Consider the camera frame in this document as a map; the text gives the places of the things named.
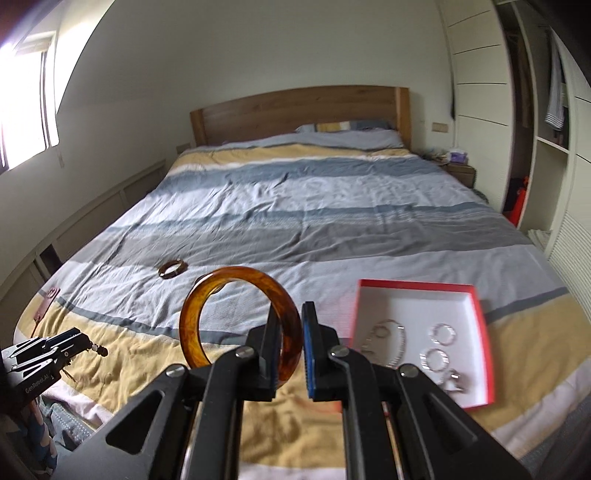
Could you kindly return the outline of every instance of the blue gripper pad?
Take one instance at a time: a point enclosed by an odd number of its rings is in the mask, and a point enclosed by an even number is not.
[[[314,355],[312,352],[312,338],[310,336],[310,326],[306,321],[304,321],[304,360],[306,362],[306,386],[308,387],[308,397],[314,399],[314,394],[316,393]]]

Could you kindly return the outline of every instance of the screw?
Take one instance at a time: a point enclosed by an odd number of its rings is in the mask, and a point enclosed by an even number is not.
[[[184,365],[180,365],[180,364],[173,364],[170,365],[167,369],[166,369],[166,375],[168,377],[180,377],[181,375],[184,374],[185,371],[185,367]]]
[[[236,349],[236,356],[238,358],[250,358],[255,354],[255,349],[251,346],[239,346]]]
[[[406,378],[415,378],[418,375],[418,368],[413,364],[404,364],[398,370],[400,375]]]
[[[330,354],[337,358],[343,358],[349,355],[349,349],[345,345],[335,345],[330,349]]]

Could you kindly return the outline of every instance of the bed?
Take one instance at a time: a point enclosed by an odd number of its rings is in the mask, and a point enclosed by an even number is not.
[[[559,478],[589,431],[591,327],[539,252],[501,215],[410,153],[406,88],[325,86],[272,92],[193,111],[186,151],[143,201],[68,261],[15,331],[78,327],[109,349],[80,355],[47,391],[95,426],[167,365],[184,362],[178,316],[195,279],[247,265],[296,304],[351,336],[360,278],[476,286],[488,324],[496,401],[471,411],[538,478]],[[304,124],[386,119],[397,130],[332,134]],[[157,269],[184,259],[170,280]],[[201,321],[210,359],[265,322],[268,302],[232,283]],[[241,478],[345,478],[340,413],[307,400],[301,366],[271,404],[245,407]]]

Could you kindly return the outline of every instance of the sunlight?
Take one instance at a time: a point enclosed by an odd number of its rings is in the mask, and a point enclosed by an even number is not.
[[[2,59],[0,121],[10,168],[45,150],[40,109],[41,52]]]

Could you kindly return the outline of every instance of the orange object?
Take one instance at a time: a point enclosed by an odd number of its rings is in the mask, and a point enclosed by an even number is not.
[[[513,210],[511,210],[507,215],[507,219],[515,226],[517,226],[519,219],[521,218],[521,211],[523,210],[523,205],[525,203],[528,182],[529,177],[524,178],[524,185],[519,190],[517,190],[517,200],[515,201],[515,206],[513,207]]]
[[[211,364],[199,338],[199,317],[210,295],[218,292],[226,283],[236,280],[247,281],[261,290],[271,301],[279,318],[283,333],[279,359],[279,383],[283,385],[289,380],[300,361],[304,343],[300,314],[285,289],[269,275],[254,268],[218,268],[197,280],[183,303],[178,326],[181,347],[187,363],[192,368]]]

